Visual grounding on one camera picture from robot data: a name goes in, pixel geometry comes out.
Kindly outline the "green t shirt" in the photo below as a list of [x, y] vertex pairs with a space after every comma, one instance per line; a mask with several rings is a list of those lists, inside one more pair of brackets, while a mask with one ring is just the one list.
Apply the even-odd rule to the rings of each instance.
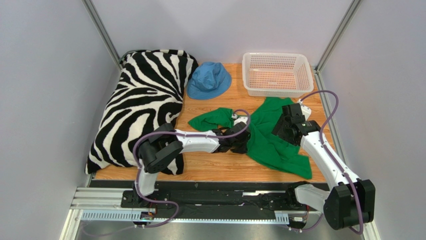
[[[250, 139], [247, 142], [247, 155], [257, 163], [280, 172], [296, 174], [304, 179], [313, 177], [310, 160], [300, 155], [300, 147], [292, 145], [272, 131], [282, 114], [282, 106], [290, 105], [290, 98], [267, 97], [250, 115]], [[192, 118], [188, 124], [199, 132], [221, 127], [232, 127], [234, 110], [219, 107]]]

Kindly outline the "zebra striped pillow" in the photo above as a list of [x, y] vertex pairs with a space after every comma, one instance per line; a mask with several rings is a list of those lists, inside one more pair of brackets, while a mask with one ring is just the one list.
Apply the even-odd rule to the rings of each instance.
[[133, 50], [122, 60], [118, 83], [101, 117], [84, 171], [131, 168], [136, 142], [165, 123], [176, 124], [188, 81], [198, 67], [184, 50]]

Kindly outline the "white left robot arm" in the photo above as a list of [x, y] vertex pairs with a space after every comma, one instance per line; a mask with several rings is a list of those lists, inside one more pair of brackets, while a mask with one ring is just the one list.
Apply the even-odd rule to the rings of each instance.
[[140, 197], [151, 195], [158, 174], [183, 153], [231, 151], [245, 154], [250, 137], [251, 131], [244, 122], [205, 132], [181, 131], [165, 123], [141, 137], [133, 147], [132, 154], [138, 167], [135, 190]]

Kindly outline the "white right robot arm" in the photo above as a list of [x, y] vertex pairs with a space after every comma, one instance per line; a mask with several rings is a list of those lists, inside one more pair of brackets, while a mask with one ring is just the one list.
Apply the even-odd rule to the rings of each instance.
[[333, 150], [321, 128], [307, 120], [300, 103], [284, 105], [272, 134], [299, 146], [314, 160], [327, 182], [322, 190], [307, 181], [288, 186], [292, 207], [309, 206], [320, 211], [334, 230], [361, 226], [374, 220], [376, 188], [371, 180], [360, 179]]

